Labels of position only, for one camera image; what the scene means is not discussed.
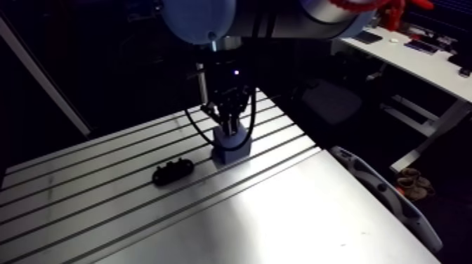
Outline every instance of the small object on desk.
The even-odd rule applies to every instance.
[[[414,48],[418,51],[423,51],[429,55],[433,55],[436,51],[438,51],[438,48],[417,40],[412,40],[408,43],[405,43],[405,46],[408,48]]]
[[[459,75],[464,78],[468,78],[471,75],[471,71],[470,69],[463,67],[459,70]]]
[[[157,167],[152,174],[152,182],[156,186],[164,186],[180,180],[193,172],[194,164],[189,159],[178,159],[177,162],[167,162],[164,168]]]
[[[358,40],[364,44],[371,44],[382,40],[383,37],[380,37],[379,35],[375,35],[367,31],[361,31],[361,33],[354,36],[353,39]]]

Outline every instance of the desk leg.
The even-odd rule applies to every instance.
[[[410,151],[408,154],[397,160],[390,166],[390,169],[396,173],[402,169],[407,168],[411,163],[421,156],[421,153],[428,148],[434,140],[439,138],[442,134],[448,132],[455,127],[471,110],[469,103],[462,99],[457,101],[437,120],[433,123],[435,132],[431,134],[420,146]]]

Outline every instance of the black cable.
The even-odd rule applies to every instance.
[[[253,93],[251,94],[251,121],[249,122],[249,128],[247,130],[246,137],[241,141],[240,144],[234,147],[224,147],[222,145],[216,144],[214,141],[211,141],[203,132],[202,130],[198,127],[198,125],[193,121],[193,118],[190,116],[190,113],[188,112],[187,109],[184,110],[185,115],[187,116],[188,120],[192,124],[192,126],[195,128],[195,130],[198,132],[199,135],[205,141],[215,147],[217,150],[223,150],[223,151],[235,151],[240,149],[246,142],[251,138],[252,131],[254,130],[254,124],[256,123],[256,89],[254,89]]]
[[[259,35],[259,27],[261,26],[261,21],[262,21],[262,5],[261,1],[259,2],[259,8],[258,8],[258,13],[256,14],[256,18],[254,20],[254,24],[252,27],[252,35],[251,35],[251,40],[257,39]],[[256,52],[254,48],[251,48],[251,58],[255,58]],[[198,132],[198,134],[205,139],[205,141],[215,147],[217,150],[220,151],[235,151],[240,149],[246,142],[251,138],[252,131],[254,130],[254,124],[256,123],[256,87],[254,85],[251,85],[252,89],[252,94],[251,94],[251,121],[249,122],[249,128],[247,129],[246,137],[241,141],[240,144],[234,146],[234,147],[225,147],[222,145],[219,145],[215,143],[214,141],[211,141],[203,132],[202,130],[198,127],[198,125],[193,121],[193,118],[190,116],[190,113],[188,112],[187,109],[184,110],[185,115],[187,116],[189,122],[192,124],[192,126],[195,128],[195,130]]]

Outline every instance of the red object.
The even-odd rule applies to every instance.
[[[401,195],[405,195],[405,191],[401,188],[401,187],[395,187],[395,189],[397,189],[397,191],[401,194]]]
[[[395,31],[400,25],[400,19],[405,11],[406,0],[377,0],[368,4],[351,3],[348,0],[330,0],[334,5],[354,13],[372,11],[374,9],[390,4],[386,28]],[[413,4],[427,10],[434,8],[433,3],[428,0],[410,0]]]

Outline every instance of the aluminum table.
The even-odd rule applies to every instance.
[[[9,168],[0,263],[437,263],[271,99],[257,100],[250,157],[228,166],[179,112]],[[191,112],[211,137],[215,123]],[[156,166],[179,157],[194,172],[155,187]]]

